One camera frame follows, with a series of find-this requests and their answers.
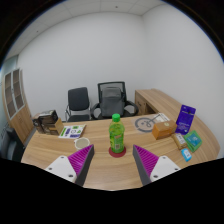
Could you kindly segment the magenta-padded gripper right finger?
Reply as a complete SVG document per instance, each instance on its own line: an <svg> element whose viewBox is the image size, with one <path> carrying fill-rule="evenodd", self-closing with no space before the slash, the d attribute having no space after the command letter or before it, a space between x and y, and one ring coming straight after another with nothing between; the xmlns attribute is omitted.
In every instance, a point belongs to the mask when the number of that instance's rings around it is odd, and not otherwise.
<svg viewBox="0 0 224 224"><path fill-rule="evenodd" d="M137 145L133 146L133 156L143 186L180 170L167 156L157 156Z"/></svg>

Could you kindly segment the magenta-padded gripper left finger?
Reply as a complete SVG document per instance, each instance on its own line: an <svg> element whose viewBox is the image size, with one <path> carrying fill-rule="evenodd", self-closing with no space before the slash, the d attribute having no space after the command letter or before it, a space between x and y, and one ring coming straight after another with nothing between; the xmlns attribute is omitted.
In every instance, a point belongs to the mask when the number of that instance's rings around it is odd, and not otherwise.
<svg viewBox="0 0 224 224"><path fill-rule="evenodd" d="M94 145L90 145L70 156L59 156L46 168L46 171L79 186L83 186L93 156Z"/></svg>

